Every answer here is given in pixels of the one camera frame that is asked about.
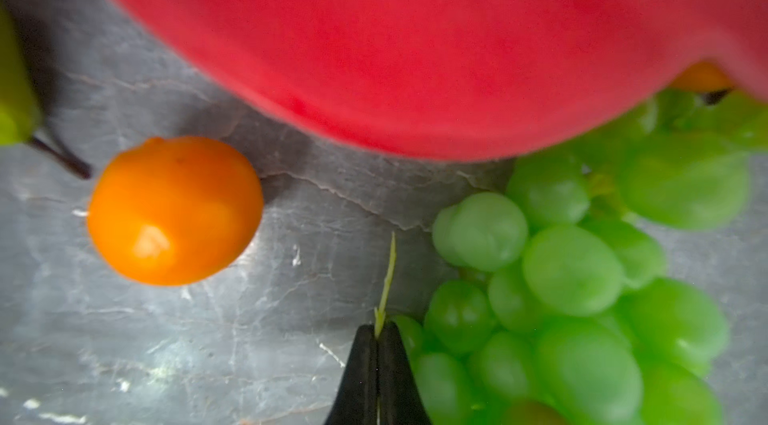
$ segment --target gray marble surface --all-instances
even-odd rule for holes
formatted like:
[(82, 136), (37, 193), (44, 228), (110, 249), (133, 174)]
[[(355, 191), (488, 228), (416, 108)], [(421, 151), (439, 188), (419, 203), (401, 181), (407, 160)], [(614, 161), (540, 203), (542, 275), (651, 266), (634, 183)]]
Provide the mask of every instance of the gray marble surface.
[[(264, 221), (235, 264), (188, 287), (115, 275), (84, 228), (93, 182), (23, 148), (0, 150), (0, 423), (321, 423), (352, 334), (372, 318), (389, 237), (390, 309), (420, 314), (452, 275), (426, 229), (437, 210), (497, 190), (509, 161), (414, 162), (349, 150), (270, 120), (219, 89), (108, 0), (6, 0), (49, 123), (101, 170), (152, 135), (215, 137), (264, 180)], [(651, 227), (673, 275), (733, 324), (710, 381), (729, 423), (768, 416), (768, 161), (731, 227)]]

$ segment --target bunch of grapes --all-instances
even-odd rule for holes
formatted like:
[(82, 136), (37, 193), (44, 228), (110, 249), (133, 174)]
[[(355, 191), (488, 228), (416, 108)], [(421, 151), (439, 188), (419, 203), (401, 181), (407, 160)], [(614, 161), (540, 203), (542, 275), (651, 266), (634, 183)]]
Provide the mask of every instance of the bunch of grapes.
[(729, 341), (715, 301), (665, 277), (635, 219), (733, 219), (768, 108), (665, 90), (618, 119), (520, 158), (504, 195), (442, 210), (435, 247), (461, 280), (423, 325), (395, 317), (435, 425), (717, 425), (702, 380)]

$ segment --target orange fruit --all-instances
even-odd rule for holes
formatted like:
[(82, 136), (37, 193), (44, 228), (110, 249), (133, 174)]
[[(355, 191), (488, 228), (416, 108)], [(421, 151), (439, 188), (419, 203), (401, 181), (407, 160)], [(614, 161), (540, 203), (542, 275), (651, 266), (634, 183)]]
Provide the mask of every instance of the orange fruit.
[(672, 81), (670, 87), (686, 92), (705, 94), (706, 92), (734, 88), (734, 83), (717, 65), (704, 61), (688, 67)]
[(203, 137), (154, 137), (104, 170), (88, 232), (120, 274), (184, 285), (232, 263), (254, 238), (263, 208), (254, 168), (232, 147)]

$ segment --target red plastic bowl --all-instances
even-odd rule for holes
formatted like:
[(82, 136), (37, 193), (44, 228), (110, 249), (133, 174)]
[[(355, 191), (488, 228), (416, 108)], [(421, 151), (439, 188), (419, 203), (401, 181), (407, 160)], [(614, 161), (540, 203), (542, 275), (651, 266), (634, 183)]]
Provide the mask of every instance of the red plastic bowl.
[(768, 98), (768, 0), (116, 0), (264, 112), (479, 160), (567, 139), (702, 58)]

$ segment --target black tongs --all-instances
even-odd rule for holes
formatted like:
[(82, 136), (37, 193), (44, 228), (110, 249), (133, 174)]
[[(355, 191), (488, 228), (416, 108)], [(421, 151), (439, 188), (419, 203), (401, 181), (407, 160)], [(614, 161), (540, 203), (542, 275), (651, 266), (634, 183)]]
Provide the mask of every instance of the black tongs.
[(350, 358), (325, 425), (432, 425), (393, 322), (379, 339), (373, 325), (357, 329)]

